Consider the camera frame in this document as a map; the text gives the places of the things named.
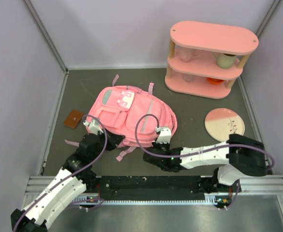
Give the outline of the pink student backpack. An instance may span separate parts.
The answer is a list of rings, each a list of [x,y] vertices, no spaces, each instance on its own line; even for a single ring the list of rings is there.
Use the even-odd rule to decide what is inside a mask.
[[[127,147],[120,152],[117,160],[121,161],[126,154],[137,147],[151,147],[158,134],[157,127],[169,127],[172,136],[178,122],[175,113],[162,100],[152,94],[154,84],[150,83],[144,91],[133,86],[117,86],[113,84],[104,88],[82,122],[96,120],[101,128],[125,139],[119,147]]]

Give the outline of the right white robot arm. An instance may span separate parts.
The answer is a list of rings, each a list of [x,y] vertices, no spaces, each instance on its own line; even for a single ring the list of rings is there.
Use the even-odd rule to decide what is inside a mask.
[[[145,149],[143,160],[173,173],[216,165],[212,177],[198,180],[206,193],[228,191],[243,177],[263,177],[268,173],[264,145],[239,134],[229,135],[225,142],[197,148],[170,148],[169,144],[154,142]]]

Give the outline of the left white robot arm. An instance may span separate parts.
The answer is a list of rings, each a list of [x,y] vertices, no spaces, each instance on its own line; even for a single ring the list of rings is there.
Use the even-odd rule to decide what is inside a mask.
[[[91,170],[105,151],[117,148],[123,135],[88,133],[77,142],[66,141],[76,146],[76,151],[67,158],[58,174],[42,193],[29,205],[11,214],[14,232],[45,232],[57,216],[80,194],[96,188],[96,174]]]

